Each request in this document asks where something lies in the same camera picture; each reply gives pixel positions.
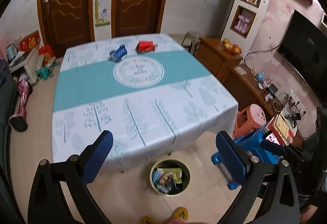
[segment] white tablecloth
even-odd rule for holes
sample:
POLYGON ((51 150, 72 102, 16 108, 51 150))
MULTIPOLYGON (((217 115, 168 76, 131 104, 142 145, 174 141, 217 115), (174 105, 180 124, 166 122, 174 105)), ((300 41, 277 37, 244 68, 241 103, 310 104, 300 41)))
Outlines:
POLYGON ((73 47, 65 54, 55 93, 53 161, 80 154, 101 131, 109 130, 114 145, 106 162, 110 170, 124 171, 185 148, 205 131, 232 134, 237 107, 223 85, 167 35, 122 37, 73 47), (139 40, 153 40, 158 48, 152 55, 137 55, 139 40), (119 64, 108 61, 109 51, 122 43, 128 57, 119 64), (171 64, 176 57, 185 64, 171 64), (113 69, 108 72, 103 66, 113 69), (194 71, 182 72, 184 66, 194 71), (181 80, 182 74, 187 79, 181 80), (103 80, 104 88, 90 84, 96 78, 103 80), (114 90, 104 92, 111 87, 114 90), (102 99, 91 100, 93 95, 102 99))

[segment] shoes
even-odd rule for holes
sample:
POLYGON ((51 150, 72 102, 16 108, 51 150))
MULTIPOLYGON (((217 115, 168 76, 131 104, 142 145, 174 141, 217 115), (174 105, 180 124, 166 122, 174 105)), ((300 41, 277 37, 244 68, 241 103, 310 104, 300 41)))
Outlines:
POLYGON ((175 209, 171 218, 182 218, 188 220, 188 210, 185 207, 178 207, 175 209))
MULTIPOLYGON (((182 218, 183 220, 188 220, 188 210, 185 207, 178 207, 175 209, 173 215, 171 218, 182 218)), ((156 221, 149 217, 149 216, 144 216, 141 219, 141 224, 157 224, 156 221)))
POLYGON ((141 224, 157 224, 155 220, 149 216, 144 216, 141 218, 141 224))

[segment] black television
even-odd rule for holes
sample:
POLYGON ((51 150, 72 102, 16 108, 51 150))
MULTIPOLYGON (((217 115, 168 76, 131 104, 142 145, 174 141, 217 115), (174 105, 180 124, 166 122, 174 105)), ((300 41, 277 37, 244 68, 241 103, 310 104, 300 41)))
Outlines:
POLYGON ((308 19, 294 11, 278 49, 327 107, 327 37, 308 19))

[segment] plastic stool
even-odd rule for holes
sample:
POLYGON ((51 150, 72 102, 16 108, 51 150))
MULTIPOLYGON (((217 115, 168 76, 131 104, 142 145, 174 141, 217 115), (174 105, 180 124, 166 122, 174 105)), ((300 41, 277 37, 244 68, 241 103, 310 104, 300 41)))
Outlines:
POLYGON ((240 136, 244 136, 251 132, 251 129, 257 129, 265 123, 266 118, 262 108, 259 105, 251 104, 249 107, 245 108, 237 114, 234 125, 233 138, 235 139, 240 136), (239 127, 237 121, 241 118, 244 118, 246 122, 239 127))
POLYGON ((200 37, 203 37, 204 35, 200 34, 199 32, 196 32, 196 31, 188 31, 182 41, 182 46, 183 46, 183 43, 184 41, 188 38, 191 40, 192 44, 191 44, 191 50, 190 50, 190 53, 192 55, 195 54, 196 50, 197 50, 197 47, 199 46, 200 44, 200 37))

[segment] apple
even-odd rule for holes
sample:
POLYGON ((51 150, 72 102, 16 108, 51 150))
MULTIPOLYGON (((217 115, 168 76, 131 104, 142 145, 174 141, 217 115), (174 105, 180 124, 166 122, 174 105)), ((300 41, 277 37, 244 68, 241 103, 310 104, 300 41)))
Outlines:
POLYGON ((229 43, 224 44, 226 50, 231 50, 233 47, 229 43))
POLYGON ((230 41, 229 41, 228 38, 224 38, 223 43, 224 43, 224 44, 226 44, 226 43, 230 44, 230 41))

